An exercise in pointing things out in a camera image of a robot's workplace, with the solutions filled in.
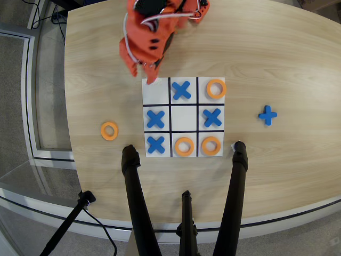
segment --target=wood grain surface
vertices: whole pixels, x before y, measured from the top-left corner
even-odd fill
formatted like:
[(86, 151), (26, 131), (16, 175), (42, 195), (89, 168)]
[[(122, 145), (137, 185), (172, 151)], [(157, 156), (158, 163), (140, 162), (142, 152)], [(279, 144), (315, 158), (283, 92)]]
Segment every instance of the wood grain surface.
[[(125, 1), (69, 12), (65, 49), (67, 114), (80, 184), (96, 217), (130, 221), (121, 151), (133, 144), (152, 222), (181, 222), (181, 193), (196, 222), (220, 221), (232, 167), (230, 144), (247, 146), (243, 218), (341, 194), (341, 26), (266, 0), (212, 0), (198, 26), (175, 35), (160, 77), (225, 77), (223, 157), (146, 158), (141, 70), (119, 56)], [(257, 116), (271, 105), (278, 118)], [(105, 141), (101, 125), (119, 136)]]

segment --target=black tripod leg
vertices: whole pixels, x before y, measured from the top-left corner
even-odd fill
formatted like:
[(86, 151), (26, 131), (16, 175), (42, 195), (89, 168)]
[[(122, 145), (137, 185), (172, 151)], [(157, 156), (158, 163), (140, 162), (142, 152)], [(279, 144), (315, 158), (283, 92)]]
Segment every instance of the black tripod leg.
[(76, 207), (70, 212), (70, 214), (67, 216), (65, 221), (60, 225), (60, 227), (57, 229), (57, 231), (54, 233), (54, 235), (51, 237), (51, 239), (47, 242), (44, 250), (40, 254), (40, 256), (48, 256), (54, 248), (59, 243), (60, 239), (62, 239), (63, 235), (68, 231), (69, 227), (73, 223), (73, 221), (77, 218), (80, 211), (83, 209), (84, 206), (89, 205), (90, 203), (93, 203), (96, 201), (96, 198), (90, 191), (85, 191), (84, 193), (79, 193), (80, 199), (78, 200), (78, 204)]
[(125, 147), (122, 154), (122, 173), (126, 182), (137, 249), (140, 256), (161, 256), (137, 173), (139, 166), (140, 158), (136, 149), (133, 145)]
[(182, 223), (177, 228), (176, 234), (180, 236), (179, 256), (197, 256), (197, 228), (192, 216), (192, 198), (187, 190), (182, 194)]
[(228, 197), (213, 256), (234, 256), (237, 251), (248, 158), (243, 142), (236, 142), (235, 149)]

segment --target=blue cross piece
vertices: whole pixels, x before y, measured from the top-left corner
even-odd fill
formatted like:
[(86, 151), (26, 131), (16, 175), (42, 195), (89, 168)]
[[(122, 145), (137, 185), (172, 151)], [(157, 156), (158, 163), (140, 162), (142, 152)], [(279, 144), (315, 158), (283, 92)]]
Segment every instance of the blue cross piece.
[(150, 147), (148, 149), (148, 153), (151, 154), (155, 150), (159, 151), (161, 154), (165, 152), (165, 148), (161, 146), (161, 144), (165, 141), (164, 137), (160, 137), (159, 139), (155, 140), (153, 137), (148, 137), (147, 141), (150, 144)]
[(174, 100), (178, 100), (182, 95), (186, 99), (191, 98), (191, 94), (187, 91), (188, 86), (190, 86), (190, 82), (186, 81), (181, 86), (178, 83), (173, 83), (172, 87), (176, 90), (176, 93), (174, 94), (173, 98)]
[(220, 109), (216, 108), (213, 113), (208, 111), (207, 109), (204, 110), (204, 115), (207, 116), (207, 120), (205, 121), (204, 125), (206, 127), (210, 127), (211, 124), (215, 123), (218, 126), (222, 125), (222, 122), (218, 119), (218, 115), (220, 115)]
[(265, 113), (259, 114), (258, 117), (260, 119), (265, 120), (265, 124), (267, 126), (270, 126), (271, 125), (271, 119), (277, 117), (277, 113), (271, 112), (271, 107), (269, 105), (266, 105), (264, 109), (265, 109)]
[(164, 122), (161, 121), (161, 118), (165, 115), (165, 112), (160, 111), (155, 115), (153, 111), (149, 110), (147, 115), (150, 117), (150, 120), (147, 124), (148, 128), (152, 128), (154, 125), (157, 125), (160, 128), (165, 127)]

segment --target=orange ring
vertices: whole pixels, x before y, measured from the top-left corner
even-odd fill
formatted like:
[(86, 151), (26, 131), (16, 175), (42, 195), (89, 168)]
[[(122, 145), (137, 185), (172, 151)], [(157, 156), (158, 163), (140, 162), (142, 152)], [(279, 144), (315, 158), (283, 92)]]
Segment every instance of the orange ring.
[[(218, 94), (218, 95), (213, 94), (211, 92), (211, 87), (212, 87), (212, 85), (214, 83), (220, 84), (222, 86), (222, 92), (220, 94)], [(207, 94), (212, 99), (218, 100), (218, 99), (224, 97), (224, 95), (226, 94), (227, 88), (226, 88), (226, 84), (222, 80), (220, 80), (220, 79), (212, 79), (211, 81), (208, 82), (207, 87), (206, 87), (206, 91), (207, 91)]]
[[(217, 147), (215, 148), (215, 150), (209, 151), (206, 148), (206, 144), (210, 141), (214, 141), (215, 143), (217, 143)], [(202, 150), (203, 152), (208, 155), (208, 156), (214, 156), (216, 155), (219, 151), (220, 151), (220, 141), (216, 138), (216, 137), (207, 137), (203, 142), (202, 142)]]
[[(105, 131), (105, 128), (107, 126), (110, 126), (113, 128), (113, 135), (109, 135), (107, 134), (107, 132)], [(101, 134), (102, 137), (106, 140), (114, 140), (117, 135), (118, 135), (118, 126), (117, 124), (115, 124), (114, 122), (105, 122), (104, 124), (102, 124), (102, 128), (101, 128)]]
[[(181, 151), (181, 150), (179, 149), (180, 143), (183, 143), (183, 142), (187, 142), (187, 143), (189, 143), (189, 145), (190, 145), (190, 149), (189, 149), (188, 151), (186, 151), (186, 152)], [(193, 143), (193, 141), (192, 141), (190, 138), (182, 137), (182, 138), (180, 138), (180, 139), (178, 139), (178, 140), (176, 141), (175, 146), (174, 146), (174, 149), (175, 149), (175, 152), (176, 152), (179, 156), (189, 156), (189, 155), (192, 154), (193, 151), (194, 151), (194, 143)]]

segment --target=black cable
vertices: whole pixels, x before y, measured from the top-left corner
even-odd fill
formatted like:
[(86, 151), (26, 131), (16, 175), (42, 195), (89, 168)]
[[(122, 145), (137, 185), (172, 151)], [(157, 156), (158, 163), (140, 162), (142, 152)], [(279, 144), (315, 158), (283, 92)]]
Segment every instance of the black cable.
[(26, 4), (34, 4), (34, 5), (36, 5), (37, 6), (37, 9), (36, 9), (36, 13), (37, 13), (37, 11), (38, 11), (38, 21), (39, 21), (39, 24), (38, 24), (38, 26), (36, 27), (36, 28), (38, 28), (39, 27), (39, 25), (40, 25), (40, 10), (39, 10), (39, 4), (40, 4), (40, 0), (39, 0), (39, 2), (38, 2), (38, 4), (36, 4), (36, 3), (30, 3), (30, 2), (26, 2), (25, 0), (22, 0), (24, 3), (26, 3)]
[(99, 225), (101, 225), (101, 227), (104, 229), (104, 232), (106, 233), (108, 239), (111, 241), (112, 245), (113, 245), (113, 248), (115, 249), (114, 253), (113, 253), (113, 256), (116, 256), (117, 254), (117, 247), (116, 247), (116, 244), (113, 242), (113, 240), (111, 239), (107, 229), (105, 228), (105, 226), (98, 220), (96, 219), (95, 217), (93, 217), (90, 213), (88, 213), (84, 208), (83, 208), (83, 211), (86, 212), (87, 215), (89, 215), (91, 218), (93, 218)]
[(301, 9), (303, 9), (302, 4), (300, 3), (299, 0), (297, 0), (298, 4), (300, 5)]
[(56, 12), (57, 12), (57, 21), (58, 21), (58, 25), (59, 25), (59, 28), (60, 28), (60, 32), (62, 33), (62, 36), (63, 36), (63, 39), (64, 39), (64, 44), (65, 44), (65, 36), (64, 36), (62, 27), (60, 26), (60, 22), (59, 22), (59, 12), (58, 12), (58, 7), (57, 7), (56, 4), (55, 4), (55, 10), (56, 10)]

